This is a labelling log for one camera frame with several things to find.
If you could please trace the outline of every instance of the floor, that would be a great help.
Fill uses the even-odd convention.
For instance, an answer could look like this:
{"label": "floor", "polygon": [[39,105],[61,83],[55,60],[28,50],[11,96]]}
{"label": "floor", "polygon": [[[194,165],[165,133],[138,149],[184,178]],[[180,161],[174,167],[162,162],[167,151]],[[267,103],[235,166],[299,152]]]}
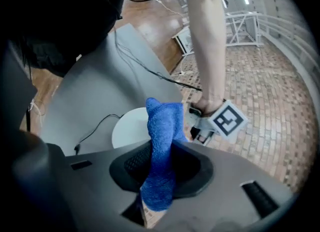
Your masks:
{"label": "floor", "polygon": [[[249,118],[235,144],[215,135],[208,147],[240,155],[297,192],[313,163],[318,124],[304,81],[272,43],[226,48],[225,98]],[[172,73],[175,80],[201,87],[194,55]],[[184,106],[200,92],[182,88]],[[185,126],[185,133],[190,128]]]}
{"label": "floor", "polygon": [[[181,13],[181,6],[176,0],[161,0],[169,9]],[[123,19],[118,20],[115,28],[130,23],[143,36],[165,68],[171,72],[181,60],[182,54],[178,45],[171,39],[183,28],[182,17],[165,9],[156,1],[135,3],[125,0],[122,9]],[[41,123],[46,118],[46,110],[52,96],[59,87],[62,78],[44,69],[32,69],[32,81],[38,89],[34,103],[39,107],[31,110],[31,132],[39,134]],[[26,121],[21,123],[26,129]]]}

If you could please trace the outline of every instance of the black vent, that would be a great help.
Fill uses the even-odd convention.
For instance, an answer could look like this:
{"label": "black vent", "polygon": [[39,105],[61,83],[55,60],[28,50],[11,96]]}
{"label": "black vent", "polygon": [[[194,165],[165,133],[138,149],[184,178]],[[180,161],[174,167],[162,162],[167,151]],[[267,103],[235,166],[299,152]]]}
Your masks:
{"label": "black vent", "polygon": [[88,161],[88,160],[84,160],[84,161],[80,161],[80,162],[75,162],[70,164],[71,168],[75,171],[75,170],[79,170],[85,167],[88,167],[92,165],[92,162]]}
{"label": "black vent", "polygon": [[142,148],[134,156],[124,162],[124,169],[140,185],[146,180],[151,165],[152,145]]}
{"label": "black vent", "polygon": [[241,185],[241,187],[261,218],[268,216],[279,208],[276,202],[256,181],[244,183]]}

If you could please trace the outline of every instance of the white railing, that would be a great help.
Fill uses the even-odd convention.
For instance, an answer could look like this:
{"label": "white railing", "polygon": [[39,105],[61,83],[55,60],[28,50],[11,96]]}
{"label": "white railing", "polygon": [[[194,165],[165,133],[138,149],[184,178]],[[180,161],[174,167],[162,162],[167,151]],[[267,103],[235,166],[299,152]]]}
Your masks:
{"label": "white railing", "polygon": [[[234,11],[224,16],[227,28],[226,46],[263,45],[261,35],[271,33],[279,34],[286,41],[281,41],[306,67],[309,73],[320,75],[319,53],[311,44],[313,36],[309,30],[292,21],[265,15],[258,12]],[[193,54],[193,47],[190,37],[189,26],[183,28],[178,34],[172,37],[177,40],[183,52],[183,56]]]}
{"label": "white railing", "polygon": [[[292,21],[289,21],[283,18],[273,17],[273,16],[261,14],[261,13],[258,13],[257,16],[258,16],[258,23],[260,25],[259,30],[262,35],[263,34],[270,35],[271,31],[276,32],[281,37],[288,40],[288,43],[292,45],[292,46],[289,46],[289,48],[295,47],[301,53],[305,54],[305,56],[310,60],[312,65],[315,67],[315,69],[317,69],[318,72],[320,72],[318,51],[310,43],[308,43],[307,41],[305,41],[299,36],[301,34],[304,34],[305,36],[308,36],[308,39],[313,39],[312,34],[307,29],[295,24]],[[286,25],[286,27],[279,25],[275,22],[282,23]]]}

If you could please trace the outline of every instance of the gray panel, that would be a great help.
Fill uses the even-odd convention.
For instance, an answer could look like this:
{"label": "gray panel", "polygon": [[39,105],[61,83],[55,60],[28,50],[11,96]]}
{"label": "gray panel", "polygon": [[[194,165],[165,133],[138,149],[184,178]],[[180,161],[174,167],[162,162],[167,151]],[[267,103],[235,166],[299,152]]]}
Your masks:
{"label": "gray panel", "polygon": [[[120,44],[131,50],[150,70],[170,77],[160,60],[131,24],[116,31]],[[119,116],[145,107],[147,98],[180,102],[179,89],[131,61],[130,69],[115,46],[115,33],[92,53],[80,58],[64,77],[45,116],[41,138],[60,146],[66,156],[108,114]],[[112,149],[111,135],[118,119],[108,117],[81,144],[80,154]]]}
{"label": "gray panel", "polygon": [[155,226],[159,231],[183,231],[178,227],[211,231],[222,229],[224,224],[232,224],[237,231],[258,221],[259,215],[240,187],[251,180],[256,180],[280,206],[292,196],[286,186],[241,156],[190,142],[185,145],[211,159],[213,180],[201,194],[173,201]]}
{"label": "gray panel", "polygon": [[[113,150],[70,156],[69,164],[89,160],[92,165],[76,170],[94,195],[110,209],[122,213],[133,203],[136,194],[122,190],[110,176],[111,162],[136,148],[137,143]],[[236,231],[260,219],[240,184],[256,180],[279,206],[292,196],[290,190],[241,156],[191,142],[186,147],[206,155],[213,164],[213,180],[195,197],[175,199],[165,216],[155,226],[157,231],[203,231],[232,224]]]}
{"label": "gray panel", "polygon": [[[116,151],[117,153],[123,151],[122,148],[118,148],[118,150],[119,151]],[[101,186],[101,188],[106,189],[104,193],[98,194],[93,190],[95,188],[90,183],[91,181],[85,180],[85,176],[80,172],[83,170],[74,171],[69,166],[69,163],[67,163],[69,158],[78,158],[78,160],[82,160],[83,155],[65,158],[59,147],[55,145],[50,145],[49,151],[51,157],[53,157],[51,162],[52,171],[56,173],[55,178],[64,199],[72,210],[72,215],[77,223],[78,231],[146,231],[145,228],[119,215],[120,213],[118,212],[117,207],[120,207],[122,202],[133,202],[135,196],[133,193],[127,192],[127,194],[121,195],[123,198],[117,199],[116,194],[109,194],[112,193],[112,190],[117,185],[110,184],[110,180],[103,180],[105,179],[104,175],[109,174],[109,167],[105,164],[105,162],[107,164],[109,163],[107,159],[105,162],[101,163],[99,169],[93,171],[91,176],[89,176],[91,178],[97,178],[94,186]],[[109,154],[109,151],[105,153],[108,157],[114,157],[113,154]],[[98,153],[96,156],[101,157],[104,155]]]}

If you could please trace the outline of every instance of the white metal frame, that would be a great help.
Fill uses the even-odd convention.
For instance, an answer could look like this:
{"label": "white metal frame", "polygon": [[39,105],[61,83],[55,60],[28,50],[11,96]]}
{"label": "white metal frame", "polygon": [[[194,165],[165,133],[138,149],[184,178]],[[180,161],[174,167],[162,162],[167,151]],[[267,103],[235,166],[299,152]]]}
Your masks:
{"label": "white metal frame", "polygon": [[[234,33],[232,35],[228,35],[231,40],[226,43],[226,46],[258,47],[263,45],[263,43],[261,42],[258,15],[259,13],[250,11],[228,12],[224,17],[226,20],[225,25],[226,27],[230,27]],[[243,27],[244,24],[250,24],[253,27],[253,34],[250,34],[245,30],[245,27]],[[184,27],[179,33],[172,37],[180,46],[182,56],[187,56],[194,53],[192,48],[190,49],[183,45],[183,42],[185,42],[184,34],[186,33],[186,31],[190,31],[189,26]],[[247,37],[247,40],[249,41],[241,41],[241,37]]]}
{"label": "white metal frame", "polygon": [[[298,32],[304,33],[306,35],[309,35],[311,38],[313,37],[312,34],[305,28],[295,24],[292,21],[273,17],[265,14],[258,13],[258,23],[265,27],[265,30],[260,28],[260,31],[264,34],[270,34],[270,30],[277,32],[282,37],[288,39],[290,43],[292,43],[294,46],[296,46],[301,52],[303,52],[308,59],[312,62],[314,67],[320,72],[319,64],[317,63],[316,59],[318,59],[319,54],[318,52],[305,40],[303,40],[301,37],[297,35]],[[270,22],[266,19],[272,19],[277,22],[282,22],[288,25],[288,28],[291,30],[280,26],[276,23]]]}

